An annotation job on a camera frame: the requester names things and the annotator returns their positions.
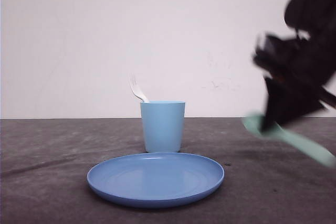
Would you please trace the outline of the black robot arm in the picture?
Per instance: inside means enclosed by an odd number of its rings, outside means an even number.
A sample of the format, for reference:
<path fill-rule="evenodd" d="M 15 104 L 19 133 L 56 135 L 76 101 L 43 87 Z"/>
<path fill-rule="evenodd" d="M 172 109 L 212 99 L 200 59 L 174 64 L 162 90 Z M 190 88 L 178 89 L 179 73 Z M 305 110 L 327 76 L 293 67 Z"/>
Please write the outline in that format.
<path fill-rule="evenodd" d="M 309 38 L 267 34 L 256 47 L 254 64 L 270 73 L 262 132 L 321 110 L 324 103 L 335 107 L 335 95 L 324 88 L 335 74 L 335 0 L 290 0 L 284 20 Z"/>

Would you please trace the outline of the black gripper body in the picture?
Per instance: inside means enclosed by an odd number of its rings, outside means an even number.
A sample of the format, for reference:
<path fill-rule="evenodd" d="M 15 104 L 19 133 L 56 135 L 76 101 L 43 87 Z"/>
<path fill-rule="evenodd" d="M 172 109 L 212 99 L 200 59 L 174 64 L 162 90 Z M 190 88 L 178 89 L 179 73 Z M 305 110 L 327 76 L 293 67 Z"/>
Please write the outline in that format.
<path fill-rule="evenodd" d="M 261 34 L 253 62 L 269 73 L 269 95 L 330 95 L 324 86 L 335 73 L 335 32 L 309 39 Z"/>

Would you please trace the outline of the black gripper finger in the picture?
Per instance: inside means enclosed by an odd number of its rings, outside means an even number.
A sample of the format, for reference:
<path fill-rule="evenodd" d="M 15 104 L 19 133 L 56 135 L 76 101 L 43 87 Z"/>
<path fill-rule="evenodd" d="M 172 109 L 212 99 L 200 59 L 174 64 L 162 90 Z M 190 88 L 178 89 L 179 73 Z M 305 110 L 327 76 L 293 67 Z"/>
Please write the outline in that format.
<path fill-rule="evenodd" d="M 324 109 L 322 103 L 288 90 L 276 80 L 266 77 L 268 99 L 260 130 L 269 131 L 275 125 L 284 126 L 310 113 Z"/>

